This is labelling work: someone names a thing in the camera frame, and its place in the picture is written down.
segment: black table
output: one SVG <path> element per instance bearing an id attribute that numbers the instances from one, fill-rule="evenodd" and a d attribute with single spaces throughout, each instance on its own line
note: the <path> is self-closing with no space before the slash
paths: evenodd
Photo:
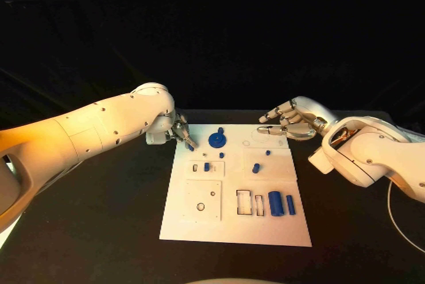
<path id="1" fill-rule="evenodd" d="M 193 124 L 256 124 L 265 111 L 187 111 Z M 356 111 L 343 116 L 376 116 Z M 386 178 L 369 188 L 288 140 L 313 248 L 160 240 L 176 143 L 144 137 L 88 159 L 36 197 L 0 250 L 0 283 L 184 283 L 242 277 L 287 283 L 424 283 L 425 254 L 388 216 Z M 392 191 L 393 218 L 425 246 L 425 204 Z"/>

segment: black curtain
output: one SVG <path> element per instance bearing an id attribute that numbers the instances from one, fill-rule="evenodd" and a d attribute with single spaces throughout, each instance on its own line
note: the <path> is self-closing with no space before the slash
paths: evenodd
<path id="1" fill-rule="evenodd" d="M 425 132 L 422 0 L 1 0 L 0 129 L 163 83 L 183 109 L 304 95 Z"/>

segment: white board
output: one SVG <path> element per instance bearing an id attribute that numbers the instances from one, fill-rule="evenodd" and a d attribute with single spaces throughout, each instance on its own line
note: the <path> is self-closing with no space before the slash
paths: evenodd
<path id="1" fill-rule="evenodd" d="M 208 137 L 219 127 L 226 145 L 215 149 Z M 160 239 L 311 246 L 288 141 L 284 136 L 261 135 L 256 127 L 190 125 L 199 148 L 192 152 L 184 143 L 176 146 Z M 206 162 L 210 169 L 205 172 Z M 255 163 L 261 164 L 258 173 L 252 173 Z M 251 191 L 252 215 L 238 214 L 236 190 Z M 269 213 L 271 191 L 281 192 L 284 216 Z M 256 215 L 258 195 L 264 216 Z M 287 195 L 293 195 L 295 215 L 288 214 Z"/>

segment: robotic hand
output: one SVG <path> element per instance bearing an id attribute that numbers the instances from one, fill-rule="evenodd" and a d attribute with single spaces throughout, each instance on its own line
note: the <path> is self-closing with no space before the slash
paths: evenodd
<path id="1" fill-rule="evenodd" d="M 321 147 L 308 161 L 324 174 L 336 169 L 362 187 L 369 187 L 386 176 L 408 196 L 425 203 L 425 143 L 412 143 L 408 135 L 375 117 L 339 119 L 307 97 L 287 101 L 259 118 L 259 122 L 277 116 L 281 127 L 261 126 L 258 132 L 287 135 L 298 141 L 311 139 L 318 133 Z"/>
<path id="2" fill-rule="evenodd" d="M 197 147 L 173 97 L 157 83 L 78 110 L 0 131 L 0 232 L 35 195 L 94 155 L 146 133 L 148 144 L 171 138 Z"/>

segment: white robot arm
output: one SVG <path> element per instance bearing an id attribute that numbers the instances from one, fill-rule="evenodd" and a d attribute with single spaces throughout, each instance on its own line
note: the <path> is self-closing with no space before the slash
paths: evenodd
<path id="1" fill-rule="evenodd" d="M 277 116 L 281 127 L 262 126 L 258 132 L 287 135 L 295 140 L 321 134 L 321 147 L 308 161 L 324 174 L 336 169 L 362 187 L 369 187 L 386 176 L 408 196 L 425 203 L 425 143 L 412 143 L 408 135 L 375 117 L 340 120 L 307 97 L 287 101 L 259 118 L 259 122 Z"/>
<path id="2" fill-rule="evenodd" d="M 94 155 L 146 133 L 148 144 L 171 138 L 196 147 L 173 97 L 157 83 L 78 110 L 0 131 L 0 232 L 35 195 Z M 13 164 L 10 171 L 4 158 Z"/>

